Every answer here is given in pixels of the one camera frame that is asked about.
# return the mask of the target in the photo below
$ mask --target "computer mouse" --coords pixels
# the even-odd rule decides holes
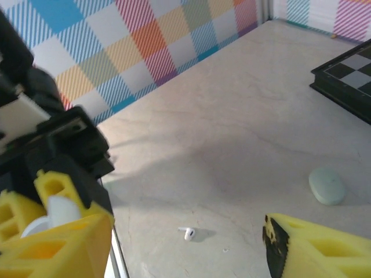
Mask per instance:
[[[337,172],[330,168],[317,168],[309,175],[309,185],[316,199],[326,205],[341,203],[346,189]]]

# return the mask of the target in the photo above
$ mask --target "striped pattern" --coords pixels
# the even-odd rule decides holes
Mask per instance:
[[[60,32],[58,38],[76,63],[81,63],[103,49],[84,20]]]
[[[155,82],[168,75],[172,71],[175,71],[172,58],[167,48],[161,49],[145,59],[145,61]]]
[[[147,58],[166,47],[166,42],[163,39],[157,21],[152,21],[146,26],[135,30],[132,33],[132,38],[144,58]]]
[[[309,18],[310,0],[287,0],[287,20],[306,27]]]
[[[148,0],[116,0],[116,5],[130,32],[155,20]]]
[[[157,22],[167,45],[190,33],[181,7],[161,16]]]
[[[210,21],[191,33],[193,44],[198,55],[217,45],[213,23]]]
[[[216,19],[223,13],[234,8],[233,0],[209,0],[210,14],[212,19]]]
[[[71,109],[73,107],[72,103],[65,97],[63,93],[60,94],[60,99],[63,103],[63,107],[65,110]]]
[[[238,35],[237,34],[235,34],[233,36],[230,36],[228,39],[225,39],[224,41],[222,41],[218,45],[218,47],[219,47],[219,49],[222,49],[222,48],[226,47],[227,45],[229,45],[230,43],[233,43],[237,39],[238,39]]]
[[[102,121],[108,119],[109,117],[113,116],[114,112],[111,109],[104,111],[103,113],[99,114],[98,116],[94,117],[93,122],[95,124],[99,124]]]
[[[315,31],[315,32],[318,32],[318,33],[321,33],[321,34],[324,34],[324,35],[327,35],[327,36],[332,35],[331,32],[327,32],[327,31],[324,31],[324,30],[320,30],[320,29],[317,29],[317,28],[310,27],[310,26],[308,26],[308,29],[312,30],[312,31]]]
[[[28,1],[14,5],[5,11],[5,14],[30,48],[53,35],[48,24]]]
[[[182,7],[190,31],[210,22],[212,19],[207,0],[188,0]]]
[[[78,65],[73,66],[56,77],[59,90],[69,101],[84,95],[93,90],[94,85],[85,76]]]
[[[107,82],[99,85],[97,87],[97,91],[106,101],[109,107],[113,107],[127,97],[131,96],[129,88],[124,83],[120,75],[117,75]]]
[[[184,65],[181,65],[180,67],[178,67],[176,71],[178,72],[178,74],[181,74],[182,72],[186,71],[190,67],[193,67],[197,63],[198,63],[197,58],[192,59],[191,61],[186,62]]]
[[[370,4],[340,0],[333,32],[345,38],[362,41],[365,39],[370,19]]]
[[[85,104],[96,123],[257,24],[256,0],[17,1],[6,15],[37,56],[53,57],[64,106]]]
[[[157,85],[155,83],[148,85],[147,87],[139,90],[134,94],[134,97],[136,100],[140,99],[141,97],[144,97],[146,94],[149,92],[153,91],[154,89],[157,88]]]
[[[113,0],[74,0],[74,2],[82,15],[88,17],[113,3]]]
[[[370,4],[371,3],[371,0],[349,0],[351,2],[355,2],[355,3],[361,3],[361,4]]]
[[[241,32],[256,23],[255,0],[244,0],[235,7],[237,30]]]
[[[131,36],[106,48],[106,53],[118,72],[123,72],[143,60]]]
[[[118,74],[104,50],[80,63],[80,68],[94,86],[98,86]]]

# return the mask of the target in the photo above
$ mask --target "white plastic part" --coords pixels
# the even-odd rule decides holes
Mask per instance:
[[[317,168],[309,175],[309,185],[316,199],[328,206],[341,203],[346,195],[345,186],[337,172]]]
[[[4,151],[4,146],[15,138],[35,132],[36,126],[49,118],[50,115],[25,94],[20,94],[18,100],[0,107],[0,126],[2,132],[6,134],[0,140],[1,151]]]
[[[48,198],[49,228],[55,228],[81,218],[79,207],[69,198],[50,196]]]
[[[185,231],[184,239],[186,241],[191,241],[192,238],[195,236],[196,231],[194,228],[191,227],[179,227],[178,231]]]
[[[21,237],[26,237],[33,235],[35,233],[43,232],[49,229],[49,218],[48,216],[42,216],[39,218],[36,218],[28,224],[28,226],[23,231]]]

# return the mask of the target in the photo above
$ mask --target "black square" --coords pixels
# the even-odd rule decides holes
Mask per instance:
[[[366,85],[363,85],[362,87],[358,88],[358,90],[364,92],[365,94],[368,94],[371,96],[371,82],[367,83]]]
[[[358,53],[358,55],[371,59],[371,46]]]
[[[360,68],[358,71],[362,72],[363,74],[367,74],[368,76],[371,76],[371,63],[364,66],[363,68]]]
[[[333,67],[326,70],[326,73],[331,74],[333,77],[341,79],[355,70],[343,64],[336,64]]]

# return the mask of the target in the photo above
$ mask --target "white square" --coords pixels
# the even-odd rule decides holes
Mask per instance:
[[[272,10],[273,10],[273,18],[275,19],[287,19],[288,18],[288,7],[287,1],[271,1]]]
[[[99,95],[96,89],[91,90],[90,92],[76,98],[72,102],[73,106],[81,105],[83,106],[86,113],[91,119],[104,111],[108,110],[110,107],[104,101],[104,99]]]
[[[86,22],[103,47],[112,45],[129,35],[129,30],[114,3],[87,17]]]
[[[125,84],[129,87],[132,94],[154,83],[151,73],[144,61],[137,63],[124,72],[121,72],[121,77]]]
[[[22,2],[23,0],[0,0],[0,7],[3,10],[7,10],[14,6],[15,4],[18,4],[19,2]]]
[[[197,57],[191,35],[186,35],[168,45],[168,49],[176,68]]]
[[[338,1],[311,0],[308,26],[332,33],[338,5]]]
[[[35,65],[45,69],[53,77],[58,76],[76,64],[57,36],[52,36],[43,41],[34,47],[32,52],[35,57]]]
[[[216,40],[221,43],[225,39],[237,34],[236,15],[231,9],[213,20]]]
[[[160,16],[171,12],[181,5],[181,0],[150,0],[153,14],[158,19]]]

